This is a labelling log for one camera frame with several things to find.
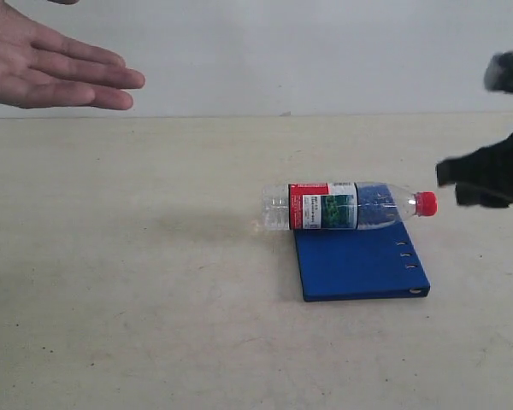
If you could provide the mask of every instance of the bottle label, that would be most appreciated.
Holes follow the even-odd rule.
[[[356,229],[357,187],[351,182],[290,184],[291,229]]]

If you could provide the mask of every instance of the table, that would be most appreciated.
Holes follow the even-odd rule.
[[[428,298],[304,303],[267,184],[435,190],[513,113],[0,120],[0,409],[513,408],[513,209],[408,229]]]

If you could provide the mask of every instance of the beige table surface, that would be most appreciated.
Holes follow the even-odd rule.
[[[304,303],[261,188],[379,180],[513,113],[0,120],[0,410],[513,409],[513,209],[409,230],[420,300]]]

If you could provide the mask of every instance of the clear plastic bottle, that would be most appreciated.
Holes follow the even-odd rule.
[[[262,193],[262,222],[270,231],[368,230],[436,213],[433,192],[379,182],[270,185]]]

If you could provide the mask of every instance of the white wall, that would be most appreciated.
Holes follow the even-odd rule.
[[[513,97],[482,88],[492,54],[513,49],[513,0],[12,4],[143,71],[147,86],[124,115],[513,109]],[[112,114],[0,107],[0,117]]]

